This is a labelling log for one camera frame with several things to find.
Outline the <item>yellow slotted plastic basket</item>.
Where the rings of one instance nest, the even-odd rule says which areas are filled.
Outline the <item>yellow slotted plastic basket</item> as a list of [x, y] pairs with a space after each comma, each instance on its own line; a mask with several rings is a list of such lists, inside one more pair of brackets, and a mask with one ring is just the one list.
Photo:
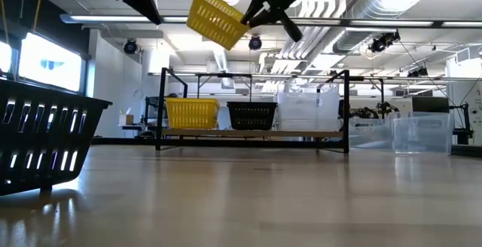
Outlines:
[[249, 30], [241, 23], [243, 14], [223, 0], [193, 0], [187, 26], [226, 50]]
[[220, 105], [206, 103], [166, 103], [171, 129], [212, 130], [218, 126]]
[[206, 104], [213, 104], [219, 105], [217, 99], [197, 99], [197, 98], [165, 98], [166, 103], [206, 103]]

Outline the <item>black slotted plastic basket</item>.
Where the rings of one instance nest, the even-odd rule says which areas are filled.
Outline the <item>black slotted plastic basket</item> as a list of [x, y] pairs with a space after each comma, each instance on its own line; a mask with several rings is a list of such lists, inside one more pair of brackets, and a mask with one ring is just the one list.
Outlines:
[[0, 196], [76, 179], [110, 103], [0, 80]]
[[275, 108], [276, 102], [227, 102], [228, 107], [241, 107], [241, 108]]
[[270, 130], [276, 108], [228, 107], [231, 127], [235, 130]]

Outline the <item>clear plastic storage bin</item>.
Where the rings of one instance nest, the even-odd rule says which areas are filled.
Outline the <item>clear plastic storage bin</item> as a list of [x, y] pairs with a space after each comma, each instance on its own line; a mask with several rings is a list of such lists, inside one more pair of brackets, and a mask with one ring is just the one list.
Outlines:
[[338, 131], [339, 101], [339, 93], [279, 93], [279, 128]]
[[301, 96], [317, 97], [320, 94], [322, 98], [339, 98], [339, 86], [337, 84], [321, 84], [320, 87], [302, 87], [296, 84], [282, 84], [276, 94], [276, 100], [282, 101], [283, 97], [287, 96]]
[[352, 148], [449, 154], [453, 130], [450, 113], [395, 112], [384, 119], [351, 118], [349, 142]]

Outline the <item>long ceiling light bar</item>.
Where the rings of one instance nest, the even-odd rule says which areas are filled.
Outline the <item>long ceiling light bar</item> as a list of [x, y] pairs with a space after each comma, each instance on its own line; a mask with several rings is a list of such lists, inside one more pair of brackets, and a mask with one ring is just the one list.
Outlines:
[[[150, 23], [140, 16], [96, 16], [61, 14], [64, 23]], [[397, 28], [397, 29], [482, 29], [482, 20], [407, 20], [407, 19], [342, 19], [292, 17], [298, 26]]]

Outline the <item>black monitor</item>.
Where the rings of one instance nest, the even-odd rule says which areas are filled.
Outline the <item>black monitor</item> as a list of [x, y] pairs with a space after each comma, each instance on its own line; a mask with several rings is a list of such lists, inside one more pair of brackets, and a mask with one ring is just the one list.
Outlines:
[[449, 99], [433, 96], [414, 96], [412, 107], [415, 112], [448, 113]]
[[145, 119], [157, 119], [158, 115], [158, 96], [146, 96], [145, 97]]

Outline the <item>large bright window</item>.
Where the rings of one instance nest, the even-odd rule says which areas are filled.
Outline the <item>large bright window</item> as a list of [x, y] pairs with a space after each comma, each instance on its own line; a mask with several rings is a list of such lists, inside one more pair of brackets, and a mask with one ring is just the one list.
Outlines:
[[76, 53], [30, 32], [22, 40], [20, 77], [78, 92], [81, 70]]

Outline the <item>narrow bright window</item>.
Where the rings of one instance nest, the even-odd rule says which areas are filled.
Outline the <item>narrow bright window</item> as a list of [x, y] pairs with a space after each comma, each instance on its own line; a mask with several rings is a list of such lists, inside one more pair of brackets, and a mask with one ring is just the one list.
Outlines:
[[12, 49], [11, 47], [0, 41], [0, 70], [2, 72], [9, 72], [12, 63]]

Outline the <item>black ceiling device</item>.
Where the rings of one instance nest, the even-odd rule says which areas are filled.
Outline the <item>black ceiling device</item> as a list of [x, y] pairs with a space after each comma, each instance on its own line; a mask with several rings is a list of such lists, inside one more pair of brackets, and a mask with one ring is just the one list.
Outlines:
[[407, 73], [408, 78], [418, 78], [418, 77], [428, 77], [429, 73], [426, 67], [420, 66], [414, 69], [411, 69]]

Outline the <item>black equipment stand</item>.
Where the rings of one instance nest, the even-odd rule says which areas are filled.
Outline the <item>black equipment stand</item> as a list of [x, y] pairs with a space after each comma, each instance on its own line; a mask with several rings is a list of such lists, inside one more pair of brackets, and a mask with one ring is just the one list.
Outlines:
[[474, 131], [471, 129], [468, 107], [469, 104], [467, 102], [449, 107], [450, 110], [461, 110], [463, 114], [462, 126], [453, 129], [453, 135], [456, 136], [456, 144], [458, 145], [467, 145], [469, 139], [471, 139], [474, 134]]

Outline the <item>white ventilation duct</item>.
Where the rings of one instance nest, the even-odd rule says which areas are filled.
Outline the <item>white ventilation duct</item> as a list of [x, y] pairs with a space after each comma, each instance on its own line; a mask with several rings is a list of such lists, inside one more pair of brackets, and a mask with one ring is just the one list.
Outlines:
[[228, 72], [226, 50], [222, 46], [215, 44], [212, 47], [212, 52], [218, 70], [220, 72]]

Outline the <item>black background rig frame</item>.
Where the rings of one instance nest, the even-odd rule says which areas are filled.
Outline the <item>black background rig frame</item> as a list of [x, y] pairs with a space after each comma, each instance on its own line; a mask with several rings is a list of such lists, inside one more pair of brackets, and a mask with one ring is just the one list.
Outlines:
[[249, 94], [244, 96], [249, 97], [249, 101], [252, 101], [252, 85], [253, 85], [253, 75], [252, 74], [243, 74], [243, 73], [229, 73], [229, 72], [218, 72], [218, 73], [196, 73], [197, 76], [197, 98], [200, 98], [200, 88], [204, 85], [200, 83], [200, 80], [202, 77], [206, 76], [207, 79], [205, 81], [208, 81], [211, 77], [217, 77], [217, 78], [239, 78], [241, 81], [244, 81], [243, 78], [248, 78], [249, 79], [249, 84], [246, 86], [249, 89]]

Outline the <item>silver ventilation duct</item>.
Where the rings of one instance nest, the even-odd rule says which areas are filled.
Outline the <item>silver ventilation duct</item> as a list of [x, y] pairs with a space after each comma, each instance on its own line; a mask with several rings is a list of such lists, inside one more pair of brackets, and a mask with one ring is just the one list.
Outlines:
[[[344, 19], [397, 19], [420, 0], [357, 0], [346, 10]], [[347, 28], [331, 30], [334, 53], [349, 53], [369, 38], [371, 31], [351, 31]]]

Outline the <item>black frame wooden shelf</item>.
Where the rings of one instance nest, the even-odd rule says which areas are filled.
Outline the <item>black frame wooden shelf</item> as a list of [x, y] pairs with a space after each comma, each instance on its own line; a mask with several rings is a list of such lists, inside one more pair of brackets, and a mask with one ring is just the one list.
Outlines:
[[184, 86], [183, 89], [183, 97], [186, 98], [188, 95], [188, 85], [171, 69], [164, 68], [161, 70], [160, 73], [160, 92], [159, 92], [159, 100], [158, 100], [158, 116], [157, 116], [157, 132], [155, 135], [154, 146], [155, 150], [159, 151], [162, 146], [187, 146], [187, 147], [231, 147], [231, 148], [313, 148], [317, 151], [319, 149], [329, 150], [336, 152], [337, 149], [343, 150], [344, 154], [349, 153], [349, 70], [343, 70], [341, 73], [336, 74], [335, 76], [329, 76], [326, 83], [331, 83], [335, 79], [342, 79], [343, 80], [343, 88], [345, 96], [341, 101], [341, 104], [338, 105], [338, 111], [343, 112], [343, 126], [340, 132], [328, 132], [327, 134], [322, 134], [322, 137], [327, 137], [331, 135], [332, 138], [337, 138], [341, 136], [341, 140], [338, 142], [282, 142], [282, 141], [261, 141], [261, 140], [244, 140], [244, 141], [237, 141], [237, 140], [215, 140], [215, 139], [207, 139], [207, 140], [187, 140], [182, 141], [182, 138], [176, 140], [164, 140], [163, 139], [163, 114], [162, 114], [162, 107], [164, 103], [164, 90], [166, 85], [166, 76], [169, 75], [172, 78], [176, 79], [179, 83]]

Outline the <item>black aluminium table frame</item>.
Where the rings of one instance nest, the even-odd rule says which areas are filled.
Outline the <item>black aluminium table frame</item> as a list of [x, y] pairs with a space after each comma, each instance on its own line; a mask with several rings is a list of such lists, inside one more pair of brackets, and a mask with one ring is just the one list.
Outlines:
[[96, 137], [92, 145], [154, 145], [186, 147], [229, 147], [229, 148], [309, 148], [330, 150], [345, 149], [343, 141], [337, 142], [290, 142], [264, 140], [220, 140], [220, 139], [128, 139]]

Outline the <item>white wall poster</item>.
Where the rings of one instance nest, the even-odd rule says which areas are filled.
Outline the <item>white wall poster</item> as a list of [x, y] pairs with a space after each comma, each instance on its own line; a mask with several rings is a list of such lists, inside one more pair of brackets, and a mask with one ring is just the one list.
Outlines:
[[482, 90], [477, 88], [472, 100], [471, 116], [473, 124], [482, 127]]

